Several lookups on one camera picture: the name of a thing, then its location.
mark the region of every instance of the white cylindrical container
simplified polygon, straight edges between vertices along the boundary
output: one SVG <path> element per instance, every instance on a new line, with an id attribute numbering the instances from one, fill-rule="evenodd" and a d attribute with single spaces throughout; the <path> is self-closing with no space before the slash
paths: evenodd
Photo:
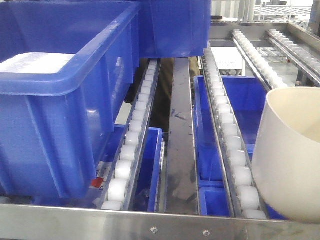
<path id="1" fill-rule="evenodd" d="M 287 87 L 266 96 L 252 175 L 277 212 L 320 223 L 320 88 Z"/>
<path id="2" fill-rule="evenodd" d="M 120 152 L 120 160 L 133 161 L 135 159 L 136 146 L 123 145 Z"/>
<path id="3" fill-rule="evenodd" d="M 259 193 L 255 187 L 238 186 L 236 192 L 242 210 L 257 210 L 259 208 Z"/>
<path id="4" fill-rule="evenodd" d="M 126 197 L 128 181 L 120 178 L 113 178 L 110 181 L 107 200 L 123 202 Z"/>
<path id="5" fill-rule="evenodd" d="M 115 165 L 114 177 L 116 179 L 129 180 L 133 162 L 128 160 L 118 160 Z"/>

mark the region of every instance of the stainless steel frame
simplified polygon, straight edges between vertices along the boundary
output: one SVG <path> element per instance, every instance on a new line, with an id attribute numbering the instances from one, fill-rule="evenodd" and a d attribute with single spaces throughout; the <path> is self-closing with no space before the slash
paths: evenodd
<path id="1" fill-rule="evenodd" d="M 265 32 L 269 29 L 277 29 L 288 37 L 296 39 L 314 55 L 320 56 L 319 38 L 290 23 L 213 24 L 210 31 L 211 46 L 234 46 L 233 29 L 240 29 L 256 47 L 270 47 L 270 43 L 265 38 Z M 188 68 L 185 59 L 178 60 L 176 63 L 178 62 L 180 63 L 176 67 L 180 68 L 180 71 Z M 185 85 L 189 80 L 187 77 L 175 77 L 174 84 L 178 83 L 177 81 Z M 186 109 L 190 110 L 191 102 L 189 97 L 186 98 L 186 92 L 174 91 L 173 94 L 172 98 L 183 99 L 180 101 L 181 104 L 185 103 Z M 183 132 L 186 130 L 183 127 L 175 130 L 177 135 L 186 134 Z M 192 133 L 190 130 L 188 131 L 190 137 L 179 138 L 181 141 L 179 146 L 183 146 L 184 141 L 188 142 L 188 148 L 190 148 L 188 154 L 191 155 L 186 157 L 189 158 L 188 169 L 192 171 L 181 179 L 194 176 L 196 170 L 195 162 L 192 160 L 193 145 L 191 143 L 194 140 Z M 177 152 L 179 149 L 173 147 L 169 151 Z M 167 165 L 168 173 L 174 173 L 183 168 L 181 165 L 173 166 L 175 162 L 173 160 L 177 157 L 172 153 L 168 155 L 172 156 L 172 161 Z M 190 184 L 196 183 L 196 180 L 189 181 Z M 169 184 L 173 182 L 172 179 L 167 181 Z M 173 191 L 171 195 L 167 194 L 167 197 L 174 197 L 174 193 Z M 192 200 L 192 207 L 197 209 L 197 200 L 193 198 Z M 167 207 L 170 212 L 182 212 L 177 209 L 179 206 L 176 202 L 171 206 Z M 319 236 L 319 224 L 293 221 L 0 204 L 0 238 L 12 240 L 318 240 Z"/>

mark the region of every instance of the white wall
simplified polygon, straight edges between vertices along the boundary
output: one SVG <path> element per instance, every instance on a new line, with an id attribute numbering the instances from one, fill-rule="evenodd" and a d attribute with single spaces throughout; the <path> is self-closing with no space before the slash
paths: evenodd
<path id="1" fill-rule="evenodd" d="M 313 0 L 291 0 L 294 7 L 312 7 L 313 2 Z"/>

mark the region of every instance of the plastic container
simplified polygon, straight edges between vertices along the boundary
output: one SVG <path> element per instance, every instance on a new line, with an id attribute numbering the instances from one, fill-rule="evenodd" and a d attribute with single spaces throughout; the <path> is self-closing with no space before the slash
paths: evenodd
<path id="1" fill-rule="evenodd" d="M 291 220 L 320 223 L 319 99 L 317 87 L 266 96 L 252 175 L 265 202 Z"/>
<path id="2" fill-rule="evenodd" d="M 124 132 L 124 125 L 116 125 L 114 132 L 110 135 L 106 145 L 103 161 L 113 162 L 118 149 L 121 137 Z M 160 154 L 162 142 L 162 130 L 150 127 L 146 139 L 146 145 L 141 162 L 141 170 L 137 183 L 134 209 L 137 211 L 154 212 L 156 206 L 157 185 L 160 177 Z M 97 208 L 95 202 L 101 197 L 102 189 L 92 182 L 86 196 L 81 199 L 34 197 L 33 205 L 76 207 L 76 208 Z"/>
<path id="3" fill-rule="evenodd" d="M 208 46 L 211 0 L 137 0 L 142 58 L 202 56 Z"/>
<path id="4" fill-rule="evenodd" d="M 201 215 L 230 217 L 226 190 L 222 187 L 202 187 L 199 190 Z"/>
<path id="5" fill-rule="evenodd" d="M 194 92 L 195 144 L 199 187 L 223 187 L 220 157 L 203 76 L 194 78 Z"/>
<path id="6" fill-rule="evenodd" d="M 58 73 L 0 72 L 0 194 L 86 194 L 139 60 L 139 9 L 0 3 L 0 63 L 27 52 L 74 54 Z"/>
<path id="7" fill-rule="evenodd" d="M 156 211 L 157 187 L 160 177 L 160 155 L 163 131 L 149 128 L 143 160 L 137 182 L 133 209 L 142 212 Z"/>
<path id="8" fill-rule="evenodd" d="M 255 77 L 223 76 L 222 80 L 252 157 L 267 93 Z"/>

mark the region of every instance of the metal bar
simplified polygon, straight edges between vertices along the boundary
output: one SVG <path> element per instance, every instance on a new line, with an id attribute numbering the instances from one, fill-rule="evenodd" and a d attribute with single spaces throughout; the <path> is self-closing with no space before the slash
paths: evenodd
<path id="1" fill-rule="evenodd" d="M 11 240 L 318 240 L 318 224 L 0 204 Z"/>
<path id="2" fill-rule="evenodd" d="M 198 214 L 198 178 L 188 58 L 174 61 L 166 166 L 166 213 Z"/>
<path id="3" fill-rule="evenodd" d="M 294 37 L 303 41 L 308 46 L 312 47 L 318 53 L 320 53 L 320 37 L 314 35 L 313 33 L 307 31 L 306 29 L 298 26 L 297 24 L 289 22 L 287 25 L 287 31 L 292 34 Z"/>

